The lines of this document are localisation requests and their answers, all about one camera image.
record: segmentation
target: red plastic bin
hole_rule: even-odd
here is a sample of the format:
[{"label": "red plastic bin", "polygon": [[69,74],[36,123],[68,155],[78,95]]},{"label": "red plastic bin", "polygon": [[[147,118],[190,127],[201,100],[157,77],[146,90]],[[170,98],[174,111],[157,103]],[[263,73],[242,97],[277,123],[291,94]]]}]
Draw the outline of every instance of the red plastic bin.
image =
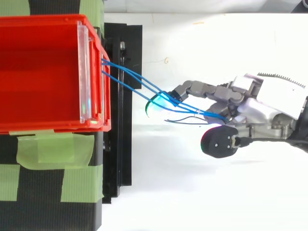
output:
[{"label": "red plastic bin", "polygon": [[109,131],[102,57],[84,15],[0,17],[0,132]]}]

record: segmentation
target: black and green striped surface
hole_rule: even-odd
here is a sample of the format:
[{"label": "black and green striped surface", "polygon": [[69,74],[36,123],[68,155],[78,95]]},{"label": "black and green striped surface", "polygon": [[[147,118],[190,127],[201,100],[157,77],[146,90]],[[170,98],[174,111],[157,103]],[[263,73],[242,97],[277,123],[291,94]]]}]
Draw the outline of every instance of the black and green striped surface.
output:
[{"label": "black and green striped surface", "polygon": [[[102,0],[0,0],[0,16],[73,13],[86,15],[103,34]],[[91,135],[95,143],[89,166],[100,166],[103,133]],[[0,135],[0,165],[16,166],[17,148],[16,137]],[[0,201],[0,231],[96,231],[102,222],[102,200],[61,202],[63,179],[64,169],[34,171],[20,166],[16,201]]]}]

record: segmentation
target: blue wire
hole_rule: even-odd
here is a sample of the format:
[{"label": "blue wire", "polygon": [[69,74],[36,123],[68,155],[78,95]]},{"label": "blue wire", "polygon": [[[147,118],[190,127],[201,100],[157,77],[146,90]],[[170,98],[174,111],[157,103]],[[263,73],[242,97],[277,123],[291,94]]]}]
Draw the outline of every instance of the blue wire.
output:
[{"label": "blue wire", "polygon": [[[160,92],[163,92],[163,90],[161,90],[161,89],[160,89],[159,87],[157,87],[155,84],[151,83],[151,82],[148,81],[145,77],[139,75],[138,73],[136,73],[136,72],[134,72],[134,71],[132,71],[132,70],[129,70],[129,69],[127,69],[126,67],[116,65],[116,64],[114,64],[114,63],[112,63],[112,62],[110,62],[110,61],[108,61],[108,60],[102,59],[102,61],[104,61],[104,62],[106,62],[106,63],[108,63],[108,64],[110,64],[110,65],[112,65],[112,66],[115,66],[115,67],[117,67],[117,68],[119,68],[119,69],[125,70],[126,72],[130,72],[130,73],[132,73],[132,74],[134,74],[134,75],[137,75],[138,77],[140,77],[141,79],[143,79],[144,81],[146,81],[147,83],[149,83],[151,86],[155,87],[155,88],[156,88],[157,90],[159,90]],[[135,78],[138,82],[140,82],[142,85],[144,85],[138,78],[136,78],[135,76],[134,76],[134,78]],[[215,113],[210,113],[210,112],[206,112],[206,111],[200,110],[199,108],[196,108],[196,107],[193,107],[193,106],[191,106],[191,105],[189,105],[189,104],[186,104],[186,103],[183,103],[183,102],[181,102],[181,101],[178,101],[178,100],[174,99],[173,97],[171,97],[171,96],[168,95],[168,94],[167,94],[167,97],[168,97],[171,101],[173,101],[173,102],[175,102],[175,103],[180,103],[180,104],[185,105],[185,106],[187,106],[187,107],[190,107],[190,108],[192,108],[192,109],[194,109],[194,110],[197,110],[197,111],[200,111],[200,112],[203,112],[203,113],[207,113],[207,114],[209,113],[209,114],[211,114],[211,115],[218,115],[218,114],[215,114]]]},{"label": "blue wire", "polygon": [[[143,86],[145,86],[147,89],[149,89],[151,92],[155,93],[156,95],[159,95],[160,97],[162,97],[164,100],[170,102],[171,104],[173,104],[173,102],[170,101],[170,99],[167,97],[165,98],[165,96],[167,94],[164,94],[164,93],[160,93],[160,92],[157,92],[155,90],[153,90],[152,88],[150,88],[148,85],[146,85],[145,83],[143,83],[142,81],[140,81],[136,76],[134,76],[132,73],[130,72],[127,72],[130,76],[132,76],[134,79],[136,79],[138,82],[140,82]],[[191,109],[188,109],[188,108],[185,108],[185,107],[182,107],[182,106],[179,106],[179,105],[176,105],[178,108],[181,108],[181,109],[184,109],[184,110],[187,110],[189,112],[194,112],[193,110]]]},{"label": "blue wire", "polygon": [[[190,105],[188,105],[188,104],[182,103],[182,102],[180,102],[180,101],[174,99],[173,97],[171,97],[171,96],[168,95],[168,94],[164,94],[164,95],[166,95],[166,96],[169,98],[169,100],[168,100],[168,99],[166,99],[166,98],[164,97],[163,94],[154,91],[154,90],[151,89],[149,86],[147,86],[147,85],[144,84],[142,81],[140,81],[135,75],[138,75],[141,79],[143,79],[144,81],[146,81],[147,83],[149,83],[151,86],[153,86],[153,87],[155,87],[156,89],[158,89],[160,92],[163,92],[163,91],[162,91],[161,89],[159,89],[156,85],[154,85],[153,83],[151,83],[151,82],[148,81],[146,78],[144,78],[143,76],[139,75],[138,73],[135,73],[135,72],[133,72],[133,71],[131,71],[131,70],[129,70],[129,69],[123,67],[123,66],[116,65],[116,64],[114,64],[114,63],[112,63],[112,62],[109,62],[109,61],[107,61],[107,60],[105,60],[105,59],[102,59],[102,61],[108,63],[108,64],[111,65],[111,66],[114,66],[114,67],[117,67],[117,68],[119,68],[119,69],[121,69],[121,70],[124,70],[124,71],[127,72],[130,76],[132,76],[134,79],[136,79],[139,83],[141,83],[143,86],[145,86],[147,89],[149,89],[149,90],[152,91],[153,93],[155,93],[155,94],[161,96],[163,99],[169,101],[169,102],[172,103],[172,104],[173,104],[173,102],[180,103],[180,104],[183,104],[183,105],[188,106],[188,107],[190,107],[190,108],[193,108],[193,109],[195,109],[195,110],[197,110],[197,111],[199,111],[199,112],[202,112],[202,113],[200,113],[201,115],[209,116],[209,117],[215,117],[215,118],[219,118],[219,119],[222,119],[222,120],[226,120],[226,118],[224,118],[223,116],[221,116],[221,115],[219,115],[219,114],[211,113],[211,112],[206,112],[206,111],[200,110],[200,109],[195,108],[195,107],[193,107],[193,106],[190,106]],[[190,109],[188,109],[188,108],[184,108],[184,107],[181,107],[181,106],[179,106],[179,105],[178,105],[177,107],[195,113],[195,111],[192,111],[192,110],[190,110]]]},{"label": "blue wire", "polygon": [[129,85],[127,85],[127,84],[125,84],[125,83],[123,83],[123,82],[117,80],[115,77],[111,76],[110,74],[108,74],[108,73],[106,73],[106,72],[104,72],[104,71],[102,71],[102,73],[103,73],[104,75],[108,76],[108,77],[109,77],[110,79],[112,79],[113,81],[115,81],[115,82],[117,82],[117,83],[123,85],[124,87],[128,88],[128,89],[131,90],[132,92],[134,92],[134,93],[140,95],[141,97],[145,98],[146,100],[150,101],[151,103],[155,104],[156,106],[161,107],[161,108],[163,108],[163,109],[165,109],[165,110],[167,110],[167,111],[177,112],[177,113],[198,114],[197,112],[194,112],[194,111],[192,111],[192,112],[184,112],[184,111],[176,111],[176,110],[172,110],[172,109],[166,108],[166,107],[164,107],[164,106],[162,106],[162,105],[157,104],[156,102],[154,102],[153,100],[149,99],[148,97],[146,97],[145,95],[141,94],[140,92],[136,91],[135,89],[131,88]]}]

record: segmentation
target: gear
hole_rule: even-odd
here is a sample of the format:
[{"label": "gear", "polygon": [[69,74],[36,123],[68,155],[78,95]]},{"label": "gear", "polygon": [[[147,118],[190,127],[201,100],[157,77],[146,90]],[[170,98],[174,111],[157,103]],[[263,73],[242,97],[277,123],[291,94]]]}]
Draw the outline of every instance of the gear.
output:
[{"label": "gear", "polygon": [[262,76],[262,77],[272,77],[272,78],[281,78],[281,79],[287,80],[287,81],[289,81],[289,82],[291,82],[291,83],[295,83],[295,84],[301,86],[302,88],[305,88],[305,87],[306,87],[305,85],[303,85],[303,84],[301,84],[301,83],[299,83],[299,82],[296,82],[296,81],[294,81],[294,80],[292,80],[292,79],[290,79],[290,78],[288,78],[288,77],[281,76],[281,75],[278,75],[278,74],[259,73],[258,76]]}]

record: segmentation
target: white background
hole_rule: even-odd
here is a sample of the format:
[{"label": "white background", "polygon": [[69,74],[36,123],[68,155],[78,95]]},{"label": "white background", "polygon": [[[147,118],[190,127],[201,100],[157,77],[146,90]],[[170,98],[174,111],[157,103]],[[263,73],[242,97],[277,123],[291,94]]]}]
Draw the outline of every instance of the white background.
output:
[{"label": "white background", "polygon": [[111,13],[289,13],[301,0],[105,0]]},{"label": "white background", "polygon": [[[305,14],[105,15],[106,22],[143,25],[142,74],[165,90],[188,79],[221,84],[245,72],[308,84],[307,20]],[[308,230],[307,153],[254,143],[214,159],[200,150],[207,126],[149,119],[145,104],[133,96],[133,186],[103,205],[103,231]]]}]

